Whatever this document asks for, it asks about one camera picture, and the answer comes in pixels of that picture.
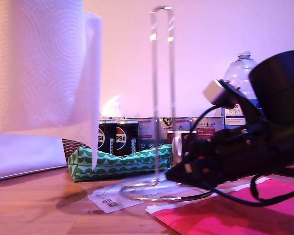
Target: white envelope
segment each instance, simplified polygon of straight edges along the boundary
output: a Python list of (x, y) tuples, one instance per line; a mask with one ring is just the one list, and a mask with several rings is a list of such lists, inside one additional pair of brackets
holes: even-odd
[(0, 180), (65, 165), (62, 139), (0, 133)]

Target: metal paper towel holder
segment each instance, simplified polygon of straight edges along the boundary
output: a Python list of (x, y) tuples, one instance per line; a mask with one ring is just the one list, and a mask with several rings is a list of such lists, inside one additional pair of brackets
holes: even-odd
[[(153, 82), (153, 110), (154, 117), (156, 120), (159, 120), (158, 115), (158, 60), (157, 60), (157, 12), (159, 10), (167, 10), (168, 13), (168, 43), (169, 43), (169, 67), (170, 67), (170, 87), (171, 87), (171, 116), (175, 118), (176, 107), (175, 107), (175, 75), (174, 75), (174, 15), (172, 11), (172, 7), (170, 6), (158, 6), (150, 11), (151, 16), (151, 50), (152, 50), (152, 82)], [(180, 202), (180, 201), (190, 201), (197, 200), (200, 198), (207, 197), (212, 194), (211, 191), (207, 191), (205, 193), (194, 195), (194, 196), (185, 196), (185, 197), (160, 197), (160, 198), (151, 198), (149, 196), (133, 196), (128, 192), (143, 190), (142, 187), (152, 187), (160, 182), (165, 180), (159, 179), (159, 155), (158, 155), (158, 145), (159, 145), (159, 132), (160, 125), (159, 122), (156, 122), (155, 125), (155, 146), (156, 146), (156, 154), (155, 154), (155, 179), (147, 182), (140, 182), (137, 184), (125, 185), (121, 189), (121, 194), (127, 198), (140, 200), (140, 201), (153, 201), (153, 202)]]

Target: green patterned box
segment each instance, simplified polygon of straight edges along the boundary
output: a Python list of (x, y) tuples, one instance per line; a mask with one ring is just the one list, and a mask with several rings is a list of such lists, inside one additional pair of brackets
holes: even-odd
[[(171, 144), (159, 146), (158, 151), (159, 170), (169, 170), (172, 162)], [(117, 157), (98, 151), (97, 165), (92, 170), (93, 151), (90, 148), (79, 147), (68, 158), (68, 168), (74, 182), (153, 173), (155, 152), (156, 148), (151, 148), (128, 156)]]

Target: wooden table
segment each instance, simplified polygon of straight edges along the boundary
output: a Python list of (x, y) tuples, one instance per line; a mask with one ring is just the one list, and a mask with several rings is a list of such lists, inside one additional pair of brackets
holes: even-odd
[(177, 234), (145, 211), (156, 203), (105, 214), (87, 198), (117, 181), (74, 183), (66, 168), (0, 181), (0, 235)]

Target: plastic bottle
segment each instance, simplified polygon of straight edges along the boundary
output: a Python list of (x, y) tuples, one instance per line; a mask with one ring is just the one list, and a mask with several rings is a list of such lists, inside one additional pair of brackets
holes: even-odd
[[(257, 65), (257, 63), (250, 58), (250, 51), (241, 51), (239, 59), (230, 64), (223, 79), (229, 80), (234, 87), (240, 86), (240, 91), (251, 101), (255, 107), (261, 109), (258, 104), (254, 90), (248, 79), (250, 71)], [(221, 109), (221, 115), (224, 116), (224, 128), (233, 129), (241, 125), (245, 125), (244, 114), (237, 104), (234, 109)]]

